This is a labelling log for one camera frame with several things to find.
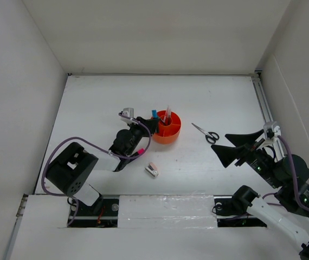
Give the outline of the black handled scissors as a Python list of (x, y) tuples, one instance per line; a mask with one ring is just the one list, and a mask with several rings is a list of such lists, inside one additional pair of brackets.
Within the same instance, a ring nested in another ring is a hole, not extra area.
[(196, 124), (192, 123), (192, 125), (197, 128), (201, 133), (204, 134), (206, 141), (209, 144), (215, 144), (217, 140), (220, 139), (220, 136), (216, 132), (206, 131), (200, 127), (198, 127)]

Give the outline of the blue highlighter marker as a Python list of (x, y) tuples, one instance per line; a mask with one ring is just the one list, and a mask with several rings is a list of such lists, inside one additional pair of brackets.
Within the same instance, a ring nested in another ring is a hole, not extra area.
[(153, 119), (158, 118), (158, 114), (157, 114), (157, 110), (156, 110), (156, 109), (153, 109), (153, 110), (151, 111), (151, 113), (152, 113), (152, 118), (153, 118)]

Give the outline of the pink gel pen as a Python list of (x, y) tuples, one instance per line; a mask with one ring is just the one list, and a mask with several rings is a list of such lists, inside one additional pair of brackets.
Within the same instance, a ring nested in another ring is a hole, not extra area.
[(168, 118), (170, 117), (170, 112), (171, 112), (171, 109), (170, 109), (170, 106), (167, 107), (166, 111), (165, 111), (165, 115), (163, 117), (163, 123), (164, 125), (167, 125), (168, 124)]

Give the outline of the orange round desk organizer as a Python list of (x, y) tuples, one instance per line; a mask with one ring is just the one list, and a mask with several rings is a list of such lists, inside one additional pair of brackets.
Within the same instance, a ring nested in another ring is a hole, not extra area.
[(175, 142), (180, 134), (182, 122), (180, 117), (171, 112), (171, 124), (164, 125), (163, 117), (166, 110), (157, 111), (158, 117), (160, 118), (159, 122), (159, 132), (155, 133), (152, 138), (155, 142), (162, 145), (169, 145)]

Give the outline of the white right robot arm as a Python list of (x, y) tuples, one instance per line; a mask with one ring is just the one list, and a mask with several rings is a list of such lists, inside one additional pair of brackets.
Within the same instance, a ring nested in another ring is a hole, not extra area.
[(227, 220), (252, 215), (285, 236), (301, 259), (309, 259), (309, 168), (292, 154), (288, 143), (274, 130), (252, 134), (227, 134), (232, 147), (213, 144), (224, 167), (248, 164), (272, 188), (273, 196), (298, 224), (280, 214), (249, 186), (241, 186), (230, 198), (217, 201), (212, 211)]

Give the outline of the aluminium rail right side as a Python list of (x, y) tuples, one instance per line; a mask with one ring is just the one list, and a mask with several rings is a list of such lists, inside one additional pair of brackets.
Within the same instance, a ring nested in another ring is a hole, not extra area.
[[(254, 85), (254, 89), (256, 92), (256, 96), (258, 99), (258, 103), (261, 109), (261, 113), (264, 119), (265, 123), (268, 123), (270, 121), (273, 121), (273, 117), (271, 114), (271, 110), (269, 108), (267, 99), (266, 99), (266, 95), (265, 95), (265, 91), (263, 89), (262, 86), (262, 82), (261, 82), (261, 71), (260, 70), (256, 70), (255, 73), (252, 75), (252, 82)], [(284, 152), (283, 149), (281, 147), (281, 142), (279, 140), (277, 140), (274, 144), (272, 144), (272, 147), (275, 150), (275, 160), (278, 161), (280, 159), (283, 158), (284, 156)]]

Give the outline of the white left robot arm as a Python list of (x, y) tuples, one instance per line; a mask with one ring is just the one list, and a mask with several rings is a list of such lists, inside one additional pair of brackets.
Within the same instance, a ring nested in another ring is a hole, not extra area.
[(53, 194), (45, 188), (44, 181), (49, 180), (61, 193), (58, 197), (69, 197), (75, 200), (75, 207), (83, 207), (90, 215), (95, 215), (102, 208), (103, 196), (87, 182), (93, 170), (119, 172), (126, 165), (141, 157), (145, 149), (136, 151), (142, 138), (148, 138), (148, 143), (155, 133), (159, 132), (160, 118), (143, 119), (142, 117), (130, 118), (128, 129), (120, 130), (112, 146), (102, 149), (91, 142), (72, 137), (63, 141), (54, 149), (53, 153), (65, 143), (69, 145), (56, 157), (49, 157), (41, 179), (42, 188), (47, 194)]

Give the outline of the pink highlighter marker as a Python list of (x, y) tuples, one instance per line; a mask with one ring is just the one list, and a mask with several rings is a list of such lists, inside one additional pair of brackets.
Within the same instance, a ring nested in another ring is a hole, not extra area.
[(144, 153), (144, 149), (141, 148), (136, 152), (136, 156), (142, 155)]

